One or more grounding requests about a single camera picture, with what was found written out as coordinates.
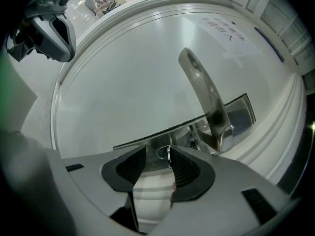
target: black gripper pad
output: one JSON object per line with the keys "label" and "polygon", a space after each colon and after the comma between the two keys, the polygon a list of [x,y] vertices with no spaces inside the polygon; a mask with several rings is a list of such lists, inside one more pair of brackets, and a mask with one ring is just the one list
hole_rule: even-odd
{"label": "black gripper pad", "polygon": [[171,147],[170,159],[176,183],[172,202],[196,200],[214,183],[216,174],[209,163],[177,146]]}
{"label": "black gripper pad", "polygon": [[104,164],[101,174],[115,191],[132,192],[145,166],[146,147],[140,146]]}

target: silver lever handle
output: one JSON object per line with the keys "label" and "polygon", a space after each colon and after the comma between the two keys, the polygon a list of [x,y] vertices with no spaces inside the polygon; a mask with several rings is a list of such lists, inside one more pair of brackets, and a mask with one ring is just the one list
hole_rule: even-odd
{"label": "silver lever handle", "polygon": [[209,74],[195,54],[184,48],[178,62],[188,77],[207,118],[211,136],[205,142],[217,152],[226,152],[234,146],[233,128],[222,99]]}

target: gray robot arm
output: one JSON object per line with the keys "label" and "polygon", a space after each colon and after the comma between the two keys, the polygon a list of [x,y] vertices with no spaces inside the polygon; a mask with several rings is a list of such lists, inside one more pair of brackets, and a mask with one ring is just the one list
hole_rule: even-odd
{"label": "gray robot arm", "polygon": [[20,25],[9,34],[14,46],[8,52],[17,61],[36,50],[47,58],[70,62],[75,55],[76,37],[65,15],[68,1],[31,0]]}

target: door handle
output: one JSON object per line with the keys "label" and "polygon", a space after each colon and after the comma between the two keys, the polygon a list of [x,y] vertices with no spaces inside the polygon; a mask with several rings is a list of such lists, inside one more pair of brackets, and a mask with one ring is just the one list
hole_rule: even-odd
{"label": "door handle", "polygon": [[203,140],[217,152],[226,152],[234,146],[233,127],[219,92],[209,74],[189,49],[184,48],[178,58],[205,113],[211,135],[203,133]]}

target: gray floor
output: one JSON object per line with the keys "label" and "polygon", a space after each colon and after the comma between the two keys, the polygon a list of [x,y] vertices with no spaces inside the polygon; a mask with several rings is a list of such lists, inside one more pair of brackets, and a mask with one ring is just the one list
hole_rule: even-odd
{"label": "gray floor", "polygon": [[[67,18],[74,25],[77,38],[97,20],[95,15],[84,5],[83,1],[70,0],[66,11]],[[9,41],[8,47],[10,46],[12,46],[12,42]],[[14,59],[11,60],[19,75],[37,95],[37,100],[23,125],[22,133],[35,138],[43,146],[51,148],[51,102],[57,76],[62,64],[47,59],[44,55],[37,54],[35,51],[21,62],[17,62]]]}

